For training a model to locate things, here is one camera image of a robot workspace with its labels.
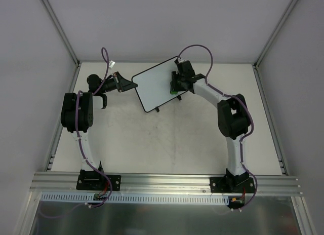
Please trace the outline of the black-framed whiteboard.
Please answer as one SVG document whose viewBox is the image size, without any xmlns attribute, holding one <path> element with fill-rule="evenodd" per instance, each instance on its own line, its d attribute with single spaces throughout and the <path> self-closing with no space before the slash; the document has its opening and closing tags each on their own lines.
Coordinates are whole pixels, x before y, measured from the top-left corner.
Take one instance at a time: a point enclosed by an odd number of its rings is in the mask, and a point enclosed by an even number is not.
<svg viewBox="0 0 324 235">
<path fill-rule="evenodd" d="M 176 57 L 170 58 L 132 77 L 132 82 L 138 85 L 135 90 L 146 113 L 154 111 L 156 107 L 160 108 L 185 93 L 183 91 L 178 92 L 177 95 L 170 94 L 171 74 L 172 71 L 177 71 L 175 60 Z"/>
</svg>

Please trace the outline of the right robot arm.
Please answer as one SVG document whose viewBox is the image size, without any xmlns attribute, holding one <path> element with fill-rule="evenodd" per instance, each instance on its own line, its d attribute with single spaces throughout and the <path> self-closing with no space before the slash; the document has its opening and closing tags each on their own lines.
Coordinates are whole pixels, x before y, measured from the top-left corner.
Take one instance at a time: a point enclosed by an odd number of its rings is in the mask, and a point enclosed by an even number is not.
<svg viewBox="0 0 324 235">
<path fill-rule="evenodd" d="M 177 70 L 171 73 L 170 93 L 183 91 L 202 97 L 217 109 L 219 131 L 226 138 L 228 164 L 225 178 L 227 188 L 240 191 L 250 177 L 244 165 L 244 139 L 249 136 L 253 122 L 243 95 L 227 95 L 207 83 L 202 74 L 196 74 L 190 61 L 176 59 Z"/>
</svg>

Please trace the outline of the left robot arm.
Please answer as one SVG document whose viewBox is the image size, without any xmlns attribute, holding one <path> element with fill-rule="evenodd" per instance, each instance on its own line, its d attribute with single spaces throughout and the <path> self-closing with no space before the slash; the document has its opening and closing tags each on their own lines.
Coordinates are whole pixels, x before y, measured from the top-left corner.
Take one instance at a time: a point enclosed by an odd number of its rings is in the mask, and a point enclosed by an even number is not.
<svg viewBox="0 0 324 235">
<path fill-rule="evenodd" d="M 71 133 L 79 149 L 82 160 L 81 173 L 94 172 L 88 178 L 93 189 L 101 189 L 106 183 L 102 174 L 101 161 L 90 143 L 90 128 L 94 122 L 94 110 L 107 107 L 107 92 L 114 90 L 125 92 L 138 87 L 137 83 L 125 79 L 117 71 L 101 79 L 96 74 L 87 78 L 87 92 L 66 93 L 61 110 L 61 125 Z"/>
</svg>

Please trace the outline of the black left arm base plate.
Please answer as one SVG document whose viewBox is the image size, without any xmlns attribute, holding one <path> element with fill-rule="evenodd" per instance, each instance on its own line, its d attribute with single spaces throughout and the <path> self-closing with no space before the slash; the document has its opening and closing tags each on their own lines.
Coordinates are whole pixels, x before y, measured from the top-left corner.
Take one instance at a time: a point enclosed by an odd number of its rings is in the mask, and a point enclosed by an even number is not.
<svg viewBox="0 0 324 235">
<path fill-rule="evenodd" d="M 103 175 L 96 171 L 80 170 L 76 183 L 76 189 L 102 191 L 107 188 L 107 190 L 110 191 L 110 187 L 112 187 L 113 191 L 120 191 L 122 180 L 121 175 L 106 174 L 106 176 L 109 178 L 111 185 Z"/>
</svg>

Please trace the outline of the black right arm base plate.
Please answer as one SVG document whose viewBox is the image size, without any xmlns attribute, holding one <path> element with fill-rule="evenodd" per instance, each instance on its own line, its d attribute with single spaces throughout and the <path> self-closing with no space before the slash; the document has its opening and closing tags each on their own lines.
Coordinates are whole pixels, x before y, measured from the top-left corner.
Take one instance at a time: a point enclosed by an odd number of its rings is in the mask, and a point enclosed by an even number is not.
<svg viewBox="0 0 324 235">
<path fill-rule="evenodd" d="M 248 178 L 242 183 L 234 184 L 228 181 L 225 176 L 223 177 L 210 177 L 210 190 L 211 193 L 254 193 L 255 183 L 253 178 Z"/>
</svg>

